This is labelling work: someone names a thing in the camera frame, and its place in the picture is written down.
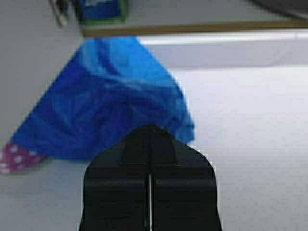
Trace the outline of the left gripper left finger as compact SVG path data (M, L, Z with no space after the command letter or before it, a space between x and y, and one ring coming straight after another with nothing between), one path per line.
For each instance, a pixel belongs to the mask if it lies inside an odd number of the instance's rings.
M81 231L148 231L149 126L95 157L83 179Z

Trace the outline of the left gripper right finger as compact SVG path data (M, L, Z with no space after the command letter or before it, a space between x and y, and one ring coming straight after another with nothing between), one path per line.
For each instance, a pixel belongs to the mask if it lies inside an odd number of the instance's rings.
M220 231L214 168L165 129L150 132L152 229Z

